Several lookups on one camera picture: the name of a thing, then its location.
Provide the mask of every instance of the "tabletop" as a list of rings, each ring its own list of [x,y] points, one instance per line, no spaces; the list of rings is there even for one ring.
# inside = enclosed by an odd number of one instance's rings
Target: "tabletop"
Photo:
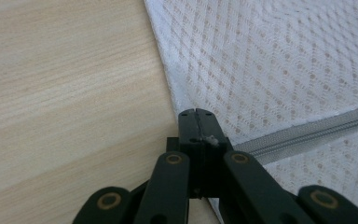
[[[0,0],[0,223],[71,223],[177,136],[142,0]],[[191,200],[189,223],[218,223]]]

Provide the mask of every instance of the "light wood surface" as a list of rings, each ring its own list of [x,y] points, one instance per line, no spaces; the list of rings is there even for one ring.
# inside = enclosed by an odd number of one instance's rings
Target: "light wood surface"
[[[0,223],[71,223],[177,136],[142,0],[0,0]],[[189,223],[217,223],[191,201]]]

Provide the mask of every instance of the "white mesh bag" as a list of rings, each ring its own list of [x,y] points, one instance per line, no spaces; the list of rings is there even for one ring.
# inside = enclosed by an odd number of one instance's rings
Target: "white mesh bag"
[[[176,114],[214,112],[284,188],[358,205],[358,0],[145,4]]]

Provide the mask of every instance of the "zipper teeth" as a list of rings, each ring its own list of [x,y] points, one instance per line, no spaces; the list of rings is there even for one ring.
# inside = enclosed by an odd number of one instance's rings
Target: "zipper teeth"
[[[318,138],[326,137],[327,135],[344,132],[344,131],[347,131],[348,129],[352,129],[352,128],[356,128],[356,127],[358,127],[358,120],[351,121],[351,122],[348,122],[345,124],[341,124],[341,125],[338,125],[338,126],[335,126],[332,128],[324,129],[324,130],[318,131],[316,133],[306,134],[306,135],[303,135],[303,136],[300,136],[300,137],[297,137],[294,139],[280,142],[273,146],[261,147],[257,150],[252,151],[251,154],[255,157],[262,157],[262,156],[265,156],[268,154],[272,154],[272,153],[276,153],[276,152],[285,150],[289,147],[301,145],[301,144],[307,143],[309,141],[313,141]]]

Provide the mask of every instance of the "brass screw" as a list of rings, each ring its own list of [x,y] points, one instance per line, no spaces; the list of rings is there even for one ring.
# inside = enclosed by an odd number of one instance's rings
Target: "brass screw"
[[[116,192],[106,193],[98,199],[97,205],[102,210],[109,210],[121,203],[121,196]]]
[[[173,154],[173,155],[167,156],[165,161],[169,164],[175,165],[175,164],[179,164],[182,162],[182,157]]]
[[[246,163],[249,161],[249,158],[245,155],[240,153],[235,153],[231,155],[231,159],[234,160],[236,163]]]
[[[310,194],[312,200],[319,204],[320,206],[336,209],[338,207],[338,201],[335,197],[331,196],[329,193],[315,190]]]

